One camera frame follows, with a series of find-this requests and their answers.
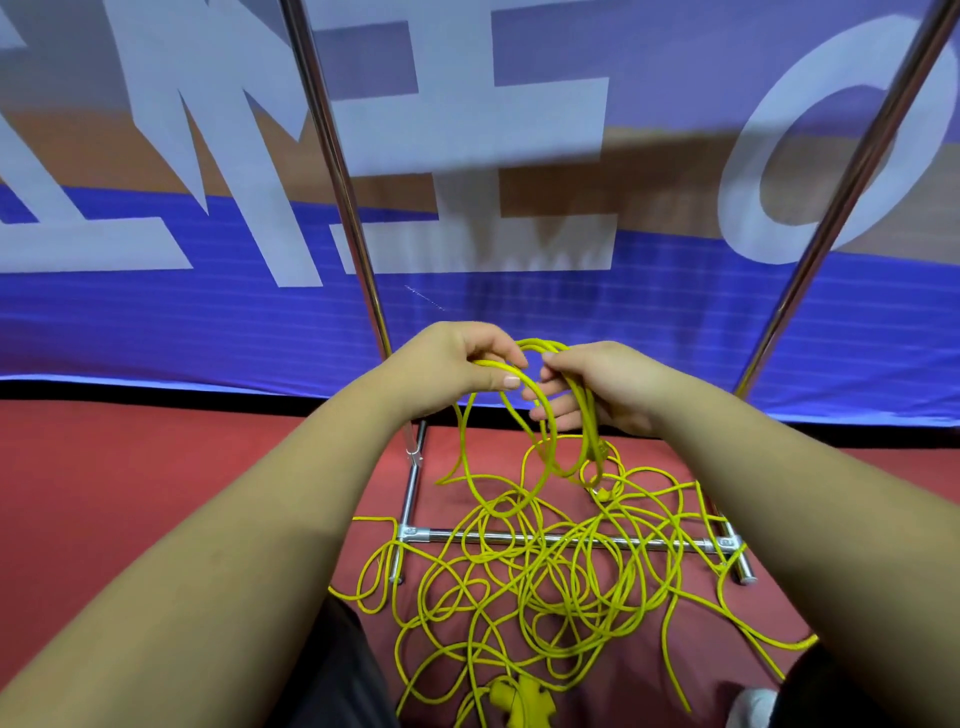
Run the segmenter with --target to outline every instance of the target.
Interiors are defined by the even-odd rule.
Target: shoe
[[[747,688],[736,697],[727,716],[727,728],[767,728],[777,702],[777,691]]]

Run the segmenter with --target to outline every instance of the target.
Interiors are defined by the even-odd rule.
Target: left hand
[[[520,380],[474,359],[506,361],[520,369],[527,358],[510,334],[493,324],[442,321],[425,328],[381,364],[408,419],[425,417],[471,392],[517,389]]]

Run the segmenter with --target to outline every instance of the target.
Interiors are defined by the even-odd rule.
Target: metal frame
[[[360,280],[380,355],[382,358],[386,358],[392,351],[390,335],[387,331],[380,297],[376,290],[370,253],[367,250],[367,242],[357,211],[353,185],[344,160],[340,138],[337,135],[329,97],[326,93],[324,73],[314,45],[304,0],[279,0],[279,3],[283,11],[287,31],[290,34],[294,55],[297,58],[297,66],[300,70],[300,79],[303,82],[303,89],[310,107],[310,115],[317,128],[317,135],[324,151],[324,160],[333,182],[337,209],[344,224],[350,254],[353,257],[353,265]],[[934,0],[933,5],[927,11],[926,18],[916,37],[914,37],[913,43],[900,65],[897,76],[890,84],[883,105],[853,152],[850,163],[833,193],[827,212],[813,233],[813,237],[797,263],[790,281],[780,295],[780,300],[737,382],[734,393],[741,399],[745,400],[750,394],[764,364],[797,312],[810,283],[820,270],[827,253],[829,253],[830,248],[850,217],[853,207],[867,188],[871,176],[893,141],[897,129],[900,127],[900,122],[909,111],[930,69],[948,42],[953,28],[956,26],[958,16],[960,16],[960,0]],[[403,498],[398,538],[404,543],[423,544],[445,542],[451,536],[454,536],[466,538],[467,543],[479,543],[481,535],[476,532],[464,534],[448,529],[417,527],[411,523],[414,506],[416,505],[420,471],[422,470],[422,449],[425,435],[426,421],[420,422],[420,429],[416,437],[410,423],[407,423],[404,427],[407,453],[410,455],[410,474],[407,478],[407,489]],[[717,542],[724,553],[734,553],[740,547],[742,541],[731,523],[724,522],[723,527],[724,536],[718,538]],[[522,539],[523,537],[515,537],[503,532],[483,534],[483,539],[488,544],[509,544],[514,538]],[[561,538],[561,535],[546,534],[544,538],[547,543],[555,543]],[[626,539],[616,539],[615,541],[621,548],[629,548]],[[640,543],[639,539],[631,539],[631,541],[635,545]],[[667,544],[659,539],[649,541],[646,545],[651,550],[667,549]],[[674,542],[674,547],[681,546],[685,550],[692,549],[689,544],[682,544],[679,541]],[[698,541],[697,546],[708,553],[714,551],[713,544],[707,540]],[[403,577],[399,573],[399,566],[398,551],[391,568],[390,579],[392,582],[402,582]],[[750,584],[756,581],[753,569],[745,554],[741,554],[734,565],[734,575],[741,584]]]

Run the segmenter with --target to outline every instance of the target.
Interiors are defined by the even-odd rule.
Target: blue stripe
[[[160,216],[188,271],[9,275],[0,376],[100,377],[328,397],[375,366],[332,206],[294,204],[323,288],[277,288],[233,200],[69,189],[88,218]],[[430,215],[365,210],[368,221]],[[0,220],[32,222],[0,186]],[[441,319],[616,339],[725,388],[790,275],[720,240],[621,231],[610,271],[386,275],[395,344]],[[960,267],[831,255],[753,401],[786,420],[960,424]]]

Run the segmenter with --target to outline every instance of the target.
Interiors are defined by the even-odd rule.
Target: yellow plug
[[[557,712],[550,692],[541,691],[540,683],[527,675],[520,675],[519,684],[516,690],[498,680],[490,688],[490,702],[510,714],[507,728],[550,728],[549,718]]]

